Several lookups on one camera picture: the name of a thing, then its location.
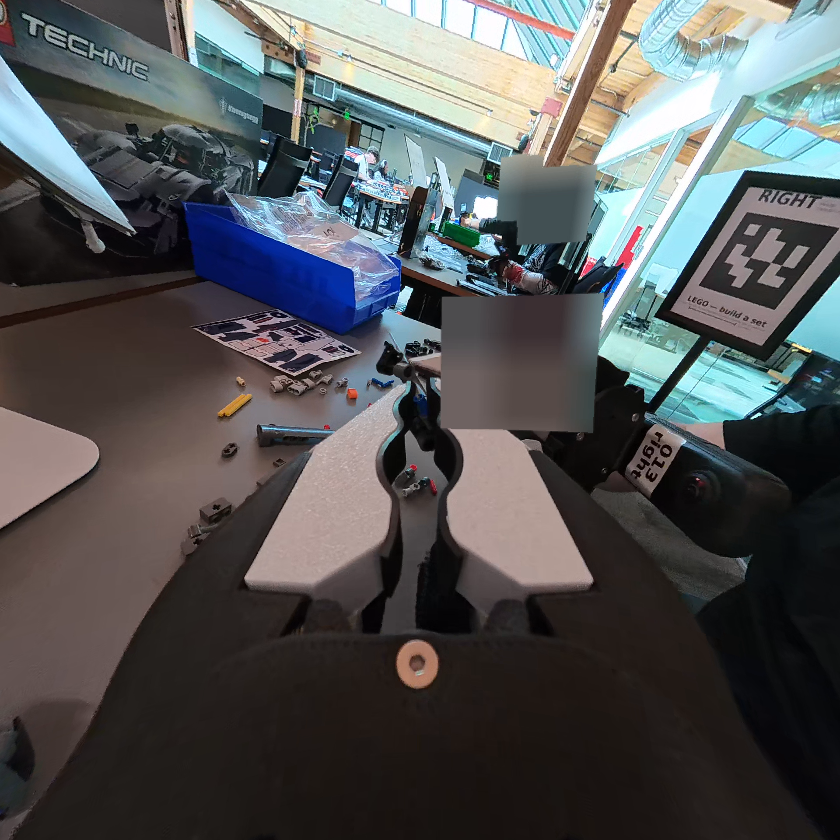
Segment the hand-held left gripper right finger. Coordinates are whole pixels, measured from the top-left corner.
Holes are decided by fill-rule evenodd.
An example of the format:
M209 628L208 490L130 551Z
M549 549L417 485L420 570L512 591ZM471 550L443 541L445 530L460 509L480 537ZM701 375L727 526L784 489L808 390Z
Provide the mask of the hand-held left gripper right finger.
M508 431L444 430L435 541L420 567L420 627L467 634L499 604L588 592L594 578L539 465Z

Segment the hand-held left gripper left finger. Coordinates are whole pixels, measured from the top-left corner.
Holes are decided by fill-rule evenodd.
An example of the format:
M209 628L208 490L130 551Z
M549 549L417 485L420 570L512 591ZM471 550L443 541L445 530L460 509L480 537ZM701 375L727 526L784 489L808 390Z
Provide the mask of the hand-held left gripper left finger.
M360 629L382 629L403 565L392 483L406 465L396 387L309 453L245 574L252 592L335 602Z

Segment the black lego connector blue pin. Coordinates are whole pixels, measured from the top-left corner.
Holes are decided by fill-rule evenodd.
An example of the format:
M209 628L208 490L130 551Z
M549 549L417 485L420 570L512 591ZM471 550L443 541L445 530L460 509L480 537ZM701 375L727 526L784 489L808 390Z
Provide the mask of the black lego connector blue pin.
M385 342L376 363L380 374L405 386L395 402L395 414L403 433L411 433L427 453L434 451L440 432L439 371L429 367L431 362L431 356L409 360L394 344Z

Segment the dark grey lego tube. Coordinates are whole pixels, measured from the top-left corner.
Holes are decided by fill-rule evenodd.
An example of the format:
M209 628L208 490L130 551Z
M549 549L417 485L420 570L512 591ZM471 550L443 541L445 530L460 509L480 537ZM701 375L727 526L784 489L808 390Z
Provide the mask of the dark grey lego tube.
M328 439L334 434L330 427L294 427L276 424L258 424L256 439L258 446L310 446Z

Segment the black and red lego pieces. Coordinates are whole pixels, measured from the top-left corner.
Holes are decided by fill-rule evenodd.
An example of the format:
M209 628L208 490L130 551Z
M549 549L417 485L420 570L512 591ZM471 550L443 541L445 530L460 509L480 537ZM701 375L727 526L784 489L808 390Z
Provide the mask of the black and red lego pieces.
M403 498L427 491L432 497L438 494L437 485L430 476L422 476L416 464L408 464L393 481L393 486Z

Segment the cluster of grey lego connectors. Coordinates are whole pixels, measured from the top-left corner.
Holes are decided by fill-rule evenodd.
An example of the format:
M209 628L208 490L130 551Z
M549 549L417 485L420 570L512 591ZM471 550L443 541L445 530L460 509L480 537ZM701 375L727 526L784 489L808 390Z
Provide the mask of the cluster of grey lego connectors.
M301 396L309 392L315 392L323 396L327 394L329 385L344 387L347 384L348 379L346 377L337 380L333 374L317 369L302 374L297 379L287 374L279 374L269 382L269 389L273 393L288 393L294 396Z

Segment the lego set box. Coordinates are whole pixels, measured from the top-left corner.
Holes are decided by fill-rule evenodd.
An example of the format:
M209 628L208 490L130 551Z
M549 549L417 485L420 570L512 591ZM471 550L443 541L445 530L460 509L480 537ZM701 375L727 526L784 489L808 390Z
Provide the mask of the lego set box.
M134 234L78 216L30 177L2 189L2 283L191 270L187 203L251 194L262 101L67 2L2 2L2 58Z

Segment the person's black clothed body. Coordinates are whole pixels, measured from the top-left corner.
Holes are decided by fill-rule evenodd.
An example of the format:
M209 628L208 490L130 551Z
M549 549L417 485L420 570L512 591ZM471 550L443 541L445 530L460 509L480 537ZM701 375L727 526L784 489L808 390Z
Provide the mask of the person's black clothed body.
M743 719L823 838L839 838L839 407L724 423L792 507L698 613Z

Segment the sticker sheet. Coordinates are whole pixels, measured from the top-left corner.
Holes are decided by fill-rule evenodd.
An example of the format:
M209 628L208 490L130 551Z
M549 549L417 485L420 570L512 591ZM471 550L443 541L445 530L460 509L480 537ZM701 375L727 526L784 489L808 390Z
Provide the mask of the sticker sheet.
M194 330L292 377L361 354L346 342L279 309L208 322L196 325Z

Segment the black framed marker sign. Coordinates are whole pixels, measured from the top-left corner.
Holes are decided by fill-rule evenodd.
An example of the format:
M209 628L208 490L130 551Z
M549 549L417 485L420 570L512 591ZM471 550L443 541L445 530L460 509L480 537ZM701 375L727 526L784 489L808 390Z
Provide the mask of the black framed marker sign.
M656 412L710 342L765 362L838 278L839 181L745 171L658 319L697 336L647 405Z

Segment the blue storage bin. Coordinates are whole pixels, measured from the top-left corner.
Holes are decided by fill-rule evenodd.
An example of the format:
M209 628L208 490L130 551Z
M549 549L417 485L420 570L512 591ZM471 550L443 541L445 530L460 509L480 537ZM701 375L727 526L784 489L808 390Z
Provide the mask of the blue storage bin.
M351 332L392 307L400 295L398 258L385 255L384 278L357 299L351 268L238 224L229 206L185 203L184 211L198 277L332 333Z

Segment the background wooden desk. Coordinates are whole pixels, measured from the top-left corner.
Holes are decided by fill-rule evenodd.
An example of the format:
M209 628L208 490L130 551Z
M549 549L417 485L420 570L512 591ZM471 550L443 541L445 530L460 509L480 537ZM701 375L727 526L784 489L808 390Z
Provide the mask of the background wooden desk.
M393 258L401 267L402 287L410 295L442 297L512 298L513 292L503 287L494 289L484 281L468 280L464 271L428 268L416 257L394 253Z

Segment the white book stand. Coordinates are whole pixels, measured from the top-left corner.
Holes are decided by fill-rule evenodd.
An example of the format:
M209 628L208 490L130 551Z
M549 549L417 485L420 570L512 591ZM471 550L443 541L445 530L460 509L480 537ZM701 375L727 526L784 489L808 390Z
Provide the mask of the white book stand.
M77 431L69 404L80 401L81 372L95 339L95 298L77 284L104 270L106 255L80 230L34 201L2 215L2 527L88 474L98 447Z

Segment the clear plastic bags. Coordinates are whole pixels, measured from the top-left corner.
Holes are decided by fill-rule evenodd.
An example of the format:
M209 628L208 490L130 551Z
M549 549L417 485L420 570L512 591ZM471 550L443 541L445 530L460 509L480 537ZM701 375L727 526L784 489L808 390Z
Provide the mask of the clear plastic bags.
M373 240L346 222L313 192L281 198L225 193L235 222L263 240L290 247L353 275L356 302L389 295L399 287L401 270Z

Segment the black upright panel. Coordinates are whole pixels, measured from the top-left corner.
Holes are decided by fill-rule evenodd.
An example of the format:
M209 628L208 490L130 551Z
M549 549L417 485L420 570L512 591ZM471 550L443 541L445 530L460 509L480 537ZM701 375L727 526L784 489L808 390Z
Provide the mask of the black upright panel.
M449 219L451 207L441 197L441 190L442 185L437 177L432 178L430 186L414 188L397 250L397 254L401 258L414 259L419 257L438 202L441 202L443 208L443 214L438 219L438 223L441 224L441 220L447 221Z

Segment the black office chair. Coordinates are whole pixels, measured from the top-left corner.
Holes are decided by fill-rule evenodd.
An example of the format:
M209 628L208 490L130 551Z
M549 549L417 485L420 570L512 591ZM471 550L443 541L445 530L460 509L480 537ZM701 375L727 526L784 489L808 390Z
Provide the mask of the black office chair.
M358 172L358 163L343 156L333 167L329 182L322 193L322 200L330 208L340 212L344 198L347 196Z
M259 177L257 194L270 198L293 196L311 157L312 148L276 136L266 168Z

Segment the open instruction booklet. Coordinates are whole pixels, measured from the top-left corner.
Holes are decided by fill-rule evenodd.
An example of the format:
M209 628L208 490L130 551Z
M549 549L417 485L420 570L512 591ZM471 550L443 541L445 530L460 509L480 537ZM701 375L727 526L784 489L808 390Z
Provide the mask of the open instruction booklet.
M3 160L62 203L81 223L89 249L103 251L92 224L127 236L135 230L79 154L58 131L4 60L1 61L1 146Z

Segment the dark hard case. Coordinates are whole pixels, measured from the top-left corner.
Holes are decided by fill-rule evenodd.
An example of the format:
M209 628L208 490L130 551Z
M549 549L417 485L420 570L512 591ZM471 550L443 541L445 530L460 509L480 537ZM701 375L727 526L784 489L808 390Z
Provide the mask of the dark hard case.
M194 62L193 1L69 1L137 38Z

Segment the spiral metal duct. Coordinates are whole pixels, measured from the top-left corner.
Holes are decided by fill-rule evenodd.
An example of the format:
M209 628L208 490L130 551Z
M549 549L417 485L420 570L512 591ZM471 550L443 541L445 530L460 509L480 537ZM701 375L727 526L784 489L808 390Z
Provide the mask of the spiral metal duct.
M708 6L739 17L742 36L732 31L689 37L683 28ZM734 72L749 49L749 39L762 27L784 20L769 2L663 1L645 19L638 47L653 71L672 81L692 81Z

